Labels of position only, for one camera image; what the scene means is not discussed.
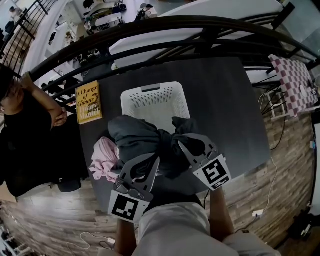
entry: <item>white plastic basket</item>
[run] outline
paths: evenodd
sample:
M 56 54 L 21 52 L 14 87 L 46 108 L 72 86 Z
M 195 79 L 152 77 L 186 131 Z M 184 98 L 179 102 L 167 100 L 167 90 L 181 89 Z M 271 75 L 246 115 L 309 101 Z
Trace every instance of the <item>white plastic basket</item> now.
M 172 117 L 190 118 L 182 85 L 165 82 L 147 85 L 121 94 L 122 114 L 145 119 L 158 129 L 173 134 Z

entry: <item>book cover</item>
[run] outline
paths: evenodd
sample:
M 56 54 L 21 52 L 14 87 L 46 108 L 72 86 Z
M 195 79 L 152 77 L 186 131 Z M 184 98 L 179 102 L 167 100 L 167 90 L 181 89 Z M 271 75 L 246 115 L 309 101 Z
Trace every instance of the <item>book cover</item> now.
M 102 118 L 99 83 L 97 81 L 78 87 L 75 90 L 75 99 L 79 125 Z

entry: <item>pink cloth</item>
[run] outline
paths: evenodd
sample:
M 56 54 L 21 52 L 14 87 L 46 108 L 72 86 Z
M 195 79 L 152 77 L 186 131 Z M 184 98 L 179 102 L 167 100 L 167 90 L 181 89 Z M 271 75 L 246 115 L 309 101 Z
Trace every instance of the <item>pink cloth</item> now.
M 111 172 L 111 168 L 119 159 L 119 151 L 117 145 L 107 137 L 102 137 L 93 147 L 94 153 L 91 157 L 93 160 L 89 166 L 89 170 L 94 172 L 95 180 L 106 177 L 108 182 L 116 183 L 117 174 Z

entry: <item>red and white checkered cloth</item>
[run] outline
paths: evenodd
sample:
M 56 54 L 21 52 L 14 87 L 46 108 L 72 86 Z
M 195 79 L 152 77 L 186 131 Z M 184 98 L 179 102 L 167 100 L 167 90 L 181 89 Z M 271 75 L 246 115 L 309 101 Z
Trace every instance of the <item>red and white checkered cloth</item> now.
M 316 94 L 312 94 L 309 85 L 310 74 L 304 63 L 271 54 L 269 59 L 279 77 L 281 89 L 285 93 L 286 107 L 291 117 L 301 110 L 313 107 L 318 102 Z M 300 86 L 303 85 L 307 96 L 304 97 Z

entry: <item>book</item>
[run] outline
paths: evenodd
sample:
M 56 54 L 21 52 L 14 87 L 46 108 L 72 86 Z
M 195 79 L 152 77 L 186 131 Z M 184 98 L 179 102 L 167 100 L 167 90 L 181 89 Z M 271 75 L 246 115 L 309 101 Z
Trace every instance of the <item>book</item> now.
M 79 125 L 102 118 L 98 81 L 78 87 L 75 90 L 75 101 Z

